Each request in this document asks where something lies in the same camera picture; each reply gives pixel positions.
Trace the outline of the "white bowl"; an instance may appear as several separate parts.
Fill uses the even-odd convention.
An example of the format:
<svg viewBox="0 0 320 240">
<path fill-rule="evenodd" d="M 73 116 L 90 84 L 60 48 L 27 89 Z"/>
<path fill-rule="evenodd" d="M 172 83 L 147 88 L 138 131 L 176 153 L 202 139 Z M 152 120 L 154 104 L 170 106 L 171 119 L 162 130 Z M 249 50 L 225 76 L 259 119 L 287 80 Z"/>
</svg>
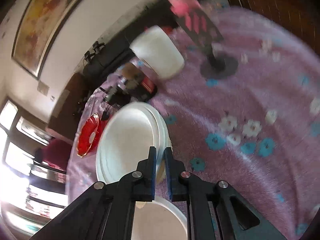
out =
<svg viewBox="0 0 320 240">
<path fill-rule="evenodd" d="M 112 116 L 100 137 L 96 155 L 96 174 L 106 184 L 137 167 L 156 148 L 156 183 L 165 178 L 163 152 L 171 146 L 167 125 L 160 113 L 148 103 L 133 102 Z"/>
<path fill-rule="evenodd" d="M 159 196 L 152 202 L 136 202 L 132 240 L 187 238 L 187 218 L 174 204 Z"/>
</svg>

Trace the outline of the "white bowl on table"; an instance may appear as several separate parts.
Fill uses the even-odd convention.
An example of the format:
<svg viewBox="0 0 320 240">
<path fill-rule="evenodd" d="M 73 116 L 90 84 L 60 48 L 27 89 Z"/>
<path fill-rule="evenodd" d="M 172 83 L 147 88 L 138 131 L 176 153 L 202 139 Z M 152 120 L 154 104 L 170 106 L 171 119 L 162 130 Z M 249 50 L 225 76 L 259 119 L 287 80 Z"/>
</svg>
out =
<svg viewBox="0 0 320 240">
<path fill-rule="evenodd" d="M 174 204 L 159 196 L 152 202 L 136 202 L 132 240 L 187 238 L 187 218 Z"/>
</svg>

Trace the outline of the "small red glass plate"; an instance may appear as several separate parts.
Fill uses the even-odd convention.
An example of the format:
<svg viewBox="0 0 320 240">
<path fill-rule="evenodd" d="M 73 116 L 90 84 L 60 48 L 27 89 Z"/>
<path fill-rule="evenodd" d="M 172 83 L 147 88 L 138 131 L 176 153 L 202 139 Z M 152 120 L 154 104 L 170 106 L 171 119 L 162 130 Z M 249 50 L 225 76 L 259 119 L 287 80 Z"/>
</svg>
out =
<svg viewBox="0 0 320 240">
<path fill-rule="evenodd" d="M 76 148 L 77 155 L 80 158 L 86 156 L 97 147 L 105 125 L 106 121 L 102 121 L 98 113 L 93 113 L 86 120 L 81 129 Z"/>
</svg>

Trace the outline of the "purple floral tablecloth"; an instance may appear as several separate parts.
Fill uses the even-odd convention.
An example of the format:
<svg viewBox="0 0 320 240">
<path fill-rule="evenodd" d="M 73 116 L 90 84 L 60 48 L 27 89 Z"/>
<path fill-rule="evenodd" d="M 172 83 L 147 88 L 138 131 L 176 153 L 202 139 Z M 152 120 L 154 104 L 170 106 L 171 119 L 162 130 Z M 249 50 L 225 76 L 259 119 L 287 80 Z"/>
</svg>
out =
<svg viewBox="0 0 320 240">
<path fill-rule="evenodd" d="M 319 57 L 252 11 L 210 18 L 223 36 L 213 52 L 237 59 L 234 75 L 204 78 L 204 55 L 181 28 L 169 34 L 184 58 L 174 77 L 132 62 L 156 83 L 150 104 L 187 170 L 229 182 L 287 239 L 300 239 L 319 210 Z"/>
</svg>

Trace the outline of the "dark jar red label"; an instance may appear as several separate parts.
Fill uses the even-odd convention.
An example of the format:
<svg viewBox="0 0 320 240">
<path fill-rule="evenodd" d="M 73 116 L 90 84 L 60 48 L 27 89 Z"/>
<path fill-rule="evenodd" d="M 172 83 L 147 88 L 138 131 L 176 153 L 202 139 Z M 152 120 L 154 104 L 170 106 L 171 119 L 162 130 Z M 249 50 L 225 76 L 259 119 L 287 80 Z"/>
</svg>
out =
<svg viewBox="0 0 320 240">
<path fill-rule="evenodd" d="M 157 90 L 156 84 L 145 76 L 133 90 L 132 96 L 138 101 L 147 102 L 156 95 Z"/>
</svg>

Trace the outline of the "black sofa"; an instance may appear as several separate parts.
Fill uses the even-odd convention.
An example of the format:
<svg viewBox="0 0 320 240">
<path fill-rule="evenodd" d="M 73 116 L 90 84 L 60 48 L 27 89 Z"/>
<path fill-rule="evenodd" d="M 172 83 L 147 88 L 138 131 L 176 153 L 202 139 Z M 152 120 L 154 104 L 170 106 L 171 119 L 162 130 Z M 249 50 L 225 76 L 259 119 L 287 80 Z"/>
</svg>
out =
<svg viewBox="0 0 320 240">
<path fill-rule="evenodd" d="M 152 5 L 146 5 L 143 11 L 121 28 L 110 41 L 96 42 L 100 46 L 99 51 L 84 67 L 85 79 L 89 83 L 102 84 L 117 67 L 134 57 L 130 44 L 154 25 L 160 27 L 167 35 L 172 33 L 178 24 L 170 7 L 168 0 L 158 0 Z"/>
</svg>

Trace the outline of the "black phone stand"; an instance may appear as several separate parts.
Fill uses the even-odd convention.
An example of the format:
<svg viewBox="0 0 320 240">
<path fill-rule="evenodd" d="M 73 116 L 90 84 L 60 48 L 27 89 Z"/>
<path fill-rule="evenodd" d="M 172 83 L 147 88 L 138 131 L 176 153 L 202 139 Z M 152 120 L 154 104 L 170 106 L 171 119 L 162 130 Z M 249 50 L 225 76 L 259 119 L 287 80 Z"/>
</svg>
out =
<svg viewBox="0 0 320 240">
<path fill-rule="evenodd" d="M 177 16 L 176 22 L 205 56 L 200 66 L 200 74 L 204 78 L 222 80 L 236 73 L 237 59 L 226 53 L 214 54 L 213 44 L 223 41 L 223 36 L 204 11 L 194 9 Z"/>
</svg>

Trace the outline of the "framed horse painting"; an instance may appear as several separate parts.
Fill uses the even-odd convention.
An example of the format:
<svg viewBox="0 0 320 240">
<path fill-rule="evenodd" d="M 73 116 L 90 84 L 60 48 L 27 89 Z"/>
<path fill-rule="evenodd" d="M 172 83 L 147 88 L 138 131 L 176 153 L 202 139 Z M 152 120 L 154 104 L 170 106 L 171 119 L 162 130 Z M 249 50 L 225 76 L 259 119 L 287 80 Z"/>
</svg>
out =
<svg viewBox="0 0 320 240">
<path fill-rule="evenodd" d="M 82 0 L 30 0 L 18 25 L 11 58 L 39 80 L 48 53 Z"/>
</svg>

